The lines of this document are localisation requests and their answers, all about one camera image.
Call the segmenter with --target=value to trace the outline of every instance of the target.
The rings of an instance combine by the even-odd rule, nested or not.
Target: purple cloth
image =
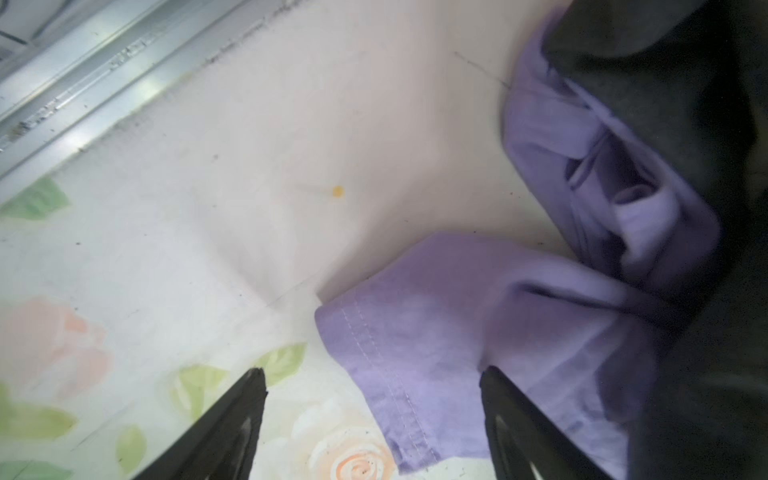
[[[518,60],[504,146],[586,265],[681,306],[699,304],[720,241],[714,211],[600,101],[541,53],[554,11]]]
[[[572,260],[453,233],[316,313],[401,473],[488,456],[478,383],[496,365],[615,478],[667,338],[645,320],[680,314]]]
[[[316,321],[403,473],[488,455],[478,381],[498,366],[577,446],[624,478],[627,431],[720,228],[659,156],[541,54],[524,50],[505,148],[583,265],[441,233]]]

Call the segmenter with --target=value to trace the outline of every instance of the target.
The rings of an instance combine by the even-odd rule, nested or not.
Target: flower pattern
[[[101,382],[112,367],[106,331],[69,306],[38,297],[0,319],[0,381],[26,399],[68,399]]]
[[[374,421],[331,399],[308,408],[289,438],[259,447],[251,478],[264,480],[390,480],[395,460]]]

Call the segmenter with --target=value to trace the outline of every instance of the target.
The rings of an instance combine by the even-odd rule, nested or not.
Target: metal track
[[[112,2],[0,82],[0,204],[285,5]]]

